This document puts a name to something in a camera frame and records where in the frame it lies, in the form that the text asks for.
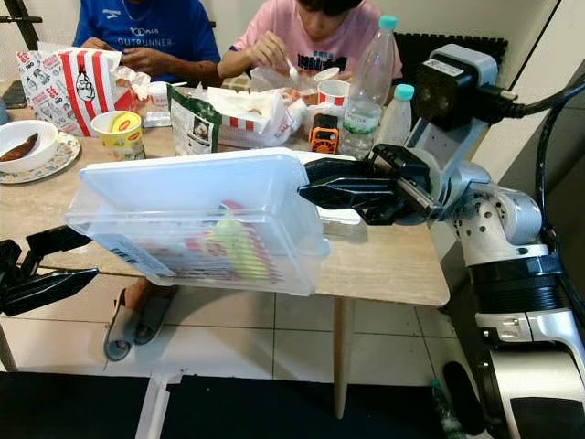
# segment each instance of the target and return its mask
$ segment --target yellow cup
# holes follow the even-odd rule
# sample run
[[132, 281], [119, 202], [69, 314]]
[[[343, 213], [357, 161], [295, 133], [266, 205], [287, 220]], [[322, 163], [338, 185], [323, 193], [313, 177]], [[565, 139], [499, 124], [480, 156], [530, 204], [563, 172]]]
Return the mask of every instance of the yellow cup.
[[145, 158], [142, 119], [135, 112], [105, 112], [91, 121], [91, 128], [115, 160]]

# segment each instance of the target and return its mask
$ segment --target sandal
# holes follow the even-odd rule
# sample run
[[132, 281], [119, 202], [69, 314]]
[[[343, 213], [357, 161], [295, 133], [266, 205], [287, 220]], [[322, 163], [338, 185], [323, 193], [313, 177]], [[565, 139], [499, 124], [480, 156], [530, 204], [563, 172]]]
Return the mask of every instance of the sandal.
[[171, 291], [169, 295], [153, 295], [144, 304], [140, 322], [134, 333], [134, 343], [137, 346], [151, 342], [161, 332], [165, 322], [166, 311], [168, 311], [178, 290], [176, 285], [168, 288]]
[[108, 330], [103, 338], [103, 353], [109, 361], [120, 361], [128, 355], [134, 342], [134, 333], [140, 322], [140, 314], [127, 308], [123, 289], [114, 301], [115, 309]]

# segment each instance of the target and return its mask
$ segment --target plate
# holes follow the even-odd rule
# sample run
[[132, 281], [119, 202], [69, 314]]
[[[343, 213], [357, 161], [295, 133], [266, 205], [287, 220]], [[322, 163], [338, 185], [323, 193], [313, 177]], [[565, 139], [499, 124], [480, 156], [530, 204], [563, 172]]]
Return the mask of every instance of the plate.
[[0, 172], [0, 183], [3, 185], [17, 185], [37, 181], [41, 178], [52, 176], [71, 165], [80, 154], [80, 141], [71, 134], [59, 133], [57, 143], [57, 152], [44, 165], [14, 174]]

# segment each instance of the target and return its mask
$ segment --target wooden table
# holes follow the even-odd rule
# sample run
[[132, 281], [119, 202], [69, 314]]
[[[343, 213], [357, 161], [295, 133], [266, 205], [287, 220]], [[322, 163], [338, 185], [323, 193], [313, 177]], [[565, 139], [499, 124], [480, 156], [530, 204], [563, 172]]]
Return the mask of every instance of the wooden table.
[[[31, 119], [30, 110], [10, 112], [12, 120]], [[18, 186], [0, 187], [0, 240], [15, 240], [27, 249], [25, 237], [64, 224], [64, 214], [80, 182], [79, 171], [91, 164], [111, 161], [98, 139], [80, 139], [82, 152], [71, 167], [58, 175]], [[147, 129], [144, 145], [149, 157], [175, 154], [170, 128]], [[318, 294], [335, 298], [334, 384], [335, 414], [343, 416], [354, 321], [354, 299], [402, 304], [442, 306], [449, 291], [426, 226], [367, 227], [347, 236], [335, 228], [325, 231], [331, 255], [324, 261]], [[46, 257], [46, 268], [98, 267], [108, 274], [140, 274], [96, 243]], [[0, 359], [14, 369], [0, 330]]]

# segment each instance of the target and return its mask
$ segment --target pink shirt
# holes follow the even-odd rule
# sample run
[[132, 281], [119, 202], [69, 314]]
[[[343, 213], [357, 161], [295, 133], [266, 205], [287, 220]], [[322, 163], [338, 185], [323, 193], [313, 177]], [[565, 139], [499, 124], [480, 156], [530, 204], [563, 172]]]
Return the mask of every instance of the pink shirt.
[[[246, 33], [234, 43], [243, 50], [253, 46], [268, 30], [279, 36], [288, 48], [288, 56], [299, 69], [321, 71], [339, 67], [353, 72], [359, 57], [378, 32], [379, 7], [364, 0], [350, 10], [344, 23], [324, 41], [313, 42], [306, 34], [296, 0], [269, 0], [264, 3], [248, 25]], [[402, 62], [394, 46], [394, 78], [401, 78]]]

